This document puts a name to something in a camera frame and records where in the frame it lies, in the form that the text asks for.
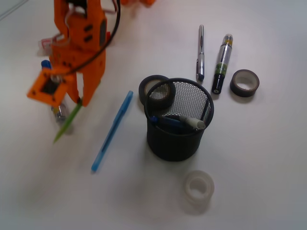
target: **green pencil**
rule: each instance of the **green pencil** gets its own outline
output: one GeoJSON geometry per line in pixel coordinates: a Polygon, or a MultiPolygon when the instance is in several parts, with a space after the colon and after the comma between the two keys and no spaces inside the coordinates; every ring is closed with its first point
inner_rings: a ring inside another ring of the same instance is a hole
{"type": "Polygon", "coordinates": [[[65,120],[64,124],[62,125],[61,129],[58,131],[56,137],[53,140],[53,144],[57,142],[58,139],[60,139],[60,137],[66,132],[66,130],[69,128],[69,126],[71,125],[73,119],[75,118],[75,116],[77,115],[78,111],[81,109],[82,107],[82,99],[79,101],[79,103],[77,103],[76,107],[73,109],[73,111],[71,112],[71,114],[67,117],[67,119],[65,120]]]}

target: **silver pen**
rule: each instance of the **silver pen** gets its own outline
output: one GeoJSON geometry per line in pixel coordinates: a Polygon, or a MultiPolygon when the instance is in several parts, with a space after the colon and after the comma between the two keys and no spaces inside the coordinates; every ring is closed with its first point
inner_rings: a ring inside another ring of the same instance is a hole
{"type": "Polygon", "coordinates": [[[204,28],[200,25],[199,41],[198,41],[198,59],[196,62],[196,77],[199,81],[203,81],[205,78],[205,48],[203,43],[204,28]]]}

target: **black tape roll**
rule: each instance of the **black tape roll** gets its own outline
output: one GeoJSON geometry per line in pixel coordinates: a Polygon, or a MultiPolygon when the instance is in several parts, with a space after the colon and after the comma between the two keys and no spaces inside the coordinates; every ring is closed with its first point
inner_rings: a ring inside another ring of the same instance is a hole
{"type": "MultiPolygon", "coordinates": [[[[162,75],[152,75],[149,76],[147,78],[145,78],[139,86],[139,98],[140,101],[143,105],[145,105],[145,101],[146,101],[146,95],[149,92],[149,90],[156,85],[157,83],[161,82],[161,81],[165,81],[168,80],[167,77],[162,76],[162,75]]],[[[173,103],[174,97],[175,97],[175,93],[176,93],[176,88],[175,85],[173,83],[169,83],[168,84],[169,87],[169,94],[164,97],[163,99],[160,100],[155,100],[150,98],[149,99],[149,104],[151,108],[154,109],[167,109],[168,107],[170,107],[173,103]]]]}
{"type": "Polygon", "coordinates": [[[254,72],[247,69],[241,69],[234,73],[230,82],[230,89],[239,97],[251,97],[255,94],[259,87],[259,83],[259,78],[254,72]],[[250,86],[250,89],[241,88],[238,85],[240,83],[250,86]]]}

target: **tape roll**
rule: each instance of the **tape roll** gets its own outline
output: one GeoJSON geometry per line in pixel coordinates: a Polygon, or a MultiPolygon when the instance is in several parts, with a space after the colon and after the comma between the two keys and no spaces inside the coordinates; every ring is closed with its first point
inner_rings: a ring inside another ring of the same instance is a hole
{"type": "Polygon", "coordinates": [[[257,75],[247,69],[241,69],[234,73],[230,89],[239,97],[251,97],[259,87],[260,81],[257,75]]]}
{"type": "MultiPolygon", "coordinates": [[[[168,78],[162,75],[152,75],[145,78],[139,86],[139,98],[141,103],[145,105],[146,95],[153,86],[155,86],[159,82],[166,80],[168,80],[168,78]]],[[[169,87],[167,90],[168,94],[163,99],[155,100],[149,98],[148,103],[151,108],[166,109],[172,105],[176,93],[176,88],[173,83],[169,83],[167,87],[169,87]]]]}
{"type": "Polygon", "coordinates": [[[184,182],[186,199],[194,205],[206,205],[214,192],[214,182],[207,173],[203,171],[190,172],[184,182]]]}

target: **orange 3d-printed part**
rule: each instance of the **orange 3d-printed part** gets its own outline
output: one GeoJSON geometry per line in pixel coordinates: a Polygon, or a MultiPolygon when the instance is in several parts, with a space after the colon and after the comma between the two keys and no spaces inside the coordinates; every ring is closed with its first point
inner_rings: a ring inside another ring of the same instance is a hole
{"type": "MultiPolygon", "coordinates": [[[[53,70],[43,69],[27,96],[57,106],[68,93],[78,103],[76,73],[67,73],[92,58],[106,43],[107,19],[100,0],[54,0],[54,13],[62,38],[51,45],[49,59],[53,70]]],[[[83,106],[89,104],[105,67],[106,52],[103,51],[78,71],[83,74],[83,106]]]]}

